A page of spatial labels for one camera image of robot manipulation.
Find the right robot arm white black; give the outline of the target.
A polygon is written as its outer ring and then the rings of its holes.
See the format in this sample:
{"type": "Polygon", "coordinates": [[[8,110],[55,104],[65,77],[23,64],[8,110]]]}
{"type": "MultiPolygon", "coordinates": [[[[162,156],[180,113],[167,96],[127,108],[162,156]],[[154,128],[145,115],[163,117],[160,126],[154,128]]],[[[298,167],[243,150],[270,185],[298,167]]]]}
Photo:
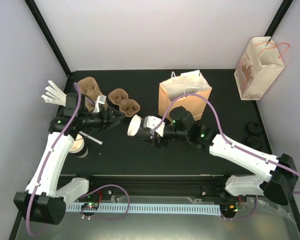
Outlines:
{"type": "Polygon", "coordinates": [[[173,114],[170,124],[165,124],[158,117],[148,116],[143,125],[153,130],[158,140],[183,139],[252,173],[229,176],[224,185],[217,189],[220,200],[228,202],[234,196],[255,195],[264,196],[282,206],[288,205],[298,180],[291,156],[264,153],[216,133],[210,127],[198,124],[182,106],[175,108],[173,114]]]}

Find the brown paper bag white handles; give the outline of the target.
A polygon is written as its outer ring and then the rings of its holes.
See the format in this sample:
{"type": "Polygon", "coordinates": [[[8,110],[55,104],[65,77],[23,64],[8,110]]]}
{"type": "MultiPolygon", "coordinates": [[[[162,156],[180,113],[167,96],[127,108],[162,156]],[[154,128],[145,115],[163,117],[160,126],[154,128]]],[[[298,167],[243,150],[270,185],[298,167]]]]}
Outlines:
{"type": "Polygon", "coordinates": [[[163,116],[176,107],[184,107],[191,112],[194,120],[202,118],[206,102],[197,94],[208,99],[212,87],[208,84],[200,70],[181,73],[177,76],[174,72],[171,77],[159,84],[158,92],[158,115],[163,116]]]}

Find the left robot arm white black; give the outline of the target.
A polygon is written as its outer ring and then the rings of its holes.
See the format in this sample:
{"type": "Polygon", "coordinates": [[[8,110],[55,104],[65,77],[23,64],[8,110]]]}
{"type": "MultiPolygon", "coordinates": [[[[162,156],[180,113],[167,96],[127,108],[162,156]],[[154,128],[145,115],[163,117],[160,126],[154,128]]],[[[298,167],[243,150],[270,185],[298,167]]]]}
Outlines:
{"type": "Polygon", "coordinates": [[[58,225],[66,208],[80,197],[93,199],[96,185],[84,177],[75,177],[58,189],[58,180],[66,157],[80,131],[86,128],[107,130],[118,125],[125,116],[113,107],[101,107],[89,112],[82,93],[69,93],[60,117],[49,127],[47,144],[37,170],[23,192],[17,192],[13,202],[26,223],[37,222],[58,225]]]}

